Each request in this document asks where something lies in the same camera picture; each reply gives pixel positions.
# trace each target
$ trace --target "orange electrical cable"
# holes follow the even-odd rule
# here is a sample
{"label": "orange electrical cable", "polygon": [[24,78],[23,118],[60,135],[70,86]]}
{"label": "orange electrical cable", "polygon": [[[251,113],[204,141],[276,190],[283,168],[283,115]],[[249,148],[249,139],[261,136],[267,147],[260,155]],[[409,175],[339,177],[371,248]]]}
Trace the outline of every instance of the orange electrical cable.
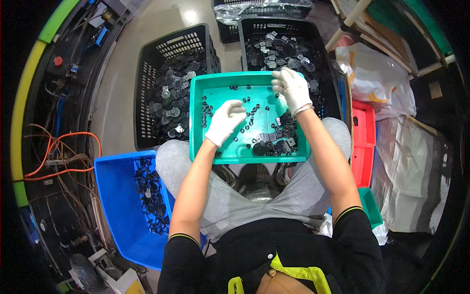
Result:
{"label": "orange electrical cable", "polygon": [[43,128],[40,125],[29,124],[29,126],[41,128],[49,136],[49,141],[47,143],[46,154],[44,156],[44,159],[41,162],[41,165],[35,171],[33,171],[32,173],[24,175],[24,180],[25,181],[38,181],[38,180],[47,179],[47,178],[50,178],[50,177],[53,177],[53,176],[56,176],[56,175],[65,174],[65,173],[68,173],[68,172],[88,172],[88,171],[91,171],[91,170],[94,169],[94,167],[90,167],[90,168],[87,168],[87,169],[76,169],[76,168],[69,169],[65,166],[65,170],[54,173],[54,174],[45,175],[45,176],[41,176],[41,177],[37,177],[37,178],[28,178],[28,177],[38,173],[41,170],[41,168],[44,166],[44,164],[47,160],[48,154],[51,152],[51,149],[54,145],[55,145],[55,149],[58,149],[57,143],[61,143],[62,145],[64,145],[64,143],[62,141],[60,141],[60,139],[62,139],[64,137],[68,137],[68,136],[72,136],[72,135],[90,135],[90,136],[94,137],[96,139],[96,141],[98,142],[99,157],[101,157],[101,143],[100,143],[100,140],[98,139],[98,136],[96,136],[93,133],[90,133],[90,132],[75,132],[75,133],[64,134],[64,135],[62,135],[58,138],[54,138],[45,128]]}

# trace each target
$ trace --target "white plastic bag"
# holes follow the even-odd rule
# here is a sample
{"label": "white plastic bag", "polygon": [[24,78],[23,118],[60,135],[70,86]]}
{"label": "white plastic bag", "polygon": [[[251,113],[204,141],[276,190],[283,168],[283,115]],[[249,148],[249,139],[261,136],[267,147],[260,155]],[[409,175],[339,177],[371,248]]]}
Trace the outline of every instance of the white plastic bag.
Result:
{"label": "white plastic bag", "polygon": [[336,48],[336,60],[348,74],[352,98],[371,102],[376,120],[416,115],[408,73],[392,58],[356,43]]}

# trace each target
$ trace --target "white work glove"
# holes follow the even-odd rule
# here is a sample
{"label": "white work glove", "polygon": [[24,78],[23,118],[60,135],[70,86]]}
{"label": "white work glove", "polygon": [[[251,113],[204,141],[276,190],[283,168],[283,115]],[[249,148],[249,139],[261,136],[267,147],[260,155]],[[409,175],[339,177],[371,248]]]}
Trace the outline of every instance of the white work glove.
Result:
{"label": "white work glove", "polygon": [[312,105],[307,81],[296,71],[283,67],[280,72],[274,71],[271,75],[274,77],[271,81],[273,90],[284,95],[292,116],[296,115],[302,106]]}
{"label": "white work glove", "polygon": [[205,136],[219,148],[246,118],[246,109],[240,100],[227,100],[217,109]]}

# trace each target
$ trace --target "blue plastic bin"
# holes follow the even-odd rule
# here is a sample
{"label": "blue plastic bin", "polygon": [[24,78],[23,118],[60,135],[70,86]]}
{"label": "blue plastic bin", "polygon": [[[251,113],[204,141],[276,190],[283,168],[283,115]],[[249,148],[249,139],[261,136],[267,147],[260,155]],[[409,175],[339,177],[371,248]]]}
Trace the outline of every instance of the blue plastic bin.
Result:
{"label": "blue plastic bin", "polygon": [[[155,169],[156,150],[96,158],[94,170],[104,214],[121,255],[138,264],[161,270],[165,235],[151,233],[142,211],[134,178],[134,160],[151,159]],[[166,211],[171,218],[174,198],[160,180]]]}

